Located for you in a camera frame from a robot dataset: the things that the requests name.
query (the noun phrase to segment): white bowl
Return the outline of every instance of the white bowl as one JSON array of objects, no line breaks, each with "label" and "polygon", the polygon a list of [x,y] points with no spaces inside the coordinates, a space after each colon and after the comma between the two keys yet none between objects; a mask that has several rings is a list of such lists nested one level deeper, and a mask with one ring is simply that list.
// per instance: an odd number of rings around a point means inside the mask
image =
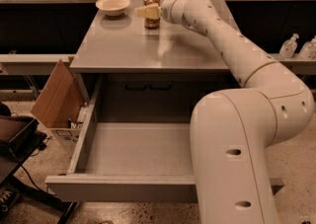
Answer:
[{"label": "white bowl", "polygon": [[130,0],[98,0],[97,8],[104,11],[107,16],[119,16],[128,7]]}]

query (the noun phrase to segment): white robotic arm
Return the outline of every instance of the white robotic arm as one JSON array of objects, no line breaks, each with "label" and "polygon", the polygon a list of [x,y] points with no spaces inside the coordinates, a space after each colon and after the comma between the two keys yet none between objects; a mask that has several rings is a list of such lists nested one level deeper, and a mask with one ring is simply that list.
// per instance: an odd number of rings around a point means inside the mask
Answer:
[{"label": "white robotic arm", "polygon": [[161,15],[207,36],[242,89],[201,99],[191,147],[202,224],[277,224],[265,148],[301,132],[313,96],[292,72],[225,23],[210,0],[165,0]]}]

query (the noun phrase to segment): cardboard box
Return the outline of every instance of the cardboard box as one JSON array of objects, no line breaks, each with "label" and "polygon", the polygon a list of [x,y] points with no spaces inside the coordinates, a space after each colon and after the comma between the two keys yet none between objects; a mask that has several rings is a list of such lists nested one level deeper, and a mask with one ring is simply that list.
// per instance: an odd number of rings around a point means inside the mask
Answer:
[{"label": "cardboard box", "polygon": [[70,128],[77,121],[85,100],[77,79],[60,60],[50,74],[31,113],[57,138],[69,156],[75,148],[80,129]]}]

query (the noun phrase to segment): floor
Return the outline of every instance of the floor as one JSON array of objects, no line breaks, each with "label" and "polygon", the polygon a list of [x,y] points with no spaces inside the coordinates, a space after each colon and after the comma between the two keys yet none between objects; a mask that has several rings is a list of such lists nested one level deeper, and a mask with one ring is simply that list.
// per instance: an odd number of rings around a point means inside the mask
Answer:
[{"label": "floor", "polygon": [[[12,112],[31,115],[33,95],[28,91],[0,91],[0,101]],[[39,130],[51,135],[42,125]],[[283,178],[285,187],[276,194],[276,208],[282,224],[316,223],[316,113],[306,129],[284,143],[267,148],[267,162],[273,178]],[[42,152],[35,152],[24,167],[35,183],[46,189],[48,175],[66,173],[69,157],[54,138]],[[16,177],[32,185],[20,169]],[[60,213],[20,197],[3,224],[57,223]],[[80,203],[69,223],[87,224],[198,224],[197,204],[171,203]]]}]

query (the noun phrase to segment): white bottle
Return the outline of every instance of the white bottle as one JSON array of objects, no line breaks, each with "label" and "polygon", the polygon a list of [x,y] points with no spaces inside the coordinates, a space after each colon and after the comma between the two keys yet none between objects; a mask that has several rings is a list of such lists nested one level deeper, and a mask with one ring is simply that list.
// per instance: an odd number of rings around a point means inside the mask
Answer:
[{"label": "white bottle", "polygon": [[310,60],[312,59],[316,54],[316,36],[311,41],[308,41],[303,45],[303,47],[300,49],[298,56]]},{"label": "white bottle", "polygon": [[293,34],[291,39],[288,39],[284,42],[282,45],[279,54],[282,57],[289,58],[292,57],[296,48],[297,48],[297,42],[296,39],[299,38],[298,34]]}]

